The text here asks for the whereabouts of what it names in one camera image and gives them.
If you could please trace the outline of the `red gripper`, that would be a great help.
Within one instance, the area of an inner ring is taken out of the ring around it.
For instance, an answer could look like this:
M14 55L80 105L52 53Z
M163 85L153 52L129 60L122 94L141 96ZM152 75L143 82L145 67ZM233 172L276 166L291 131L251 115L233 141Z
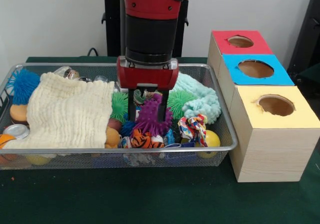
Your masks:
M135 64L128 61L124 56L119 56L116 64L120 86L128 89L128 120L135 121L136 119L135 89L146 87L157 89L157 119L159 122L164 122L166 120L169 90L175 86L179 75L177 59L171 59L167 64L155 66Z

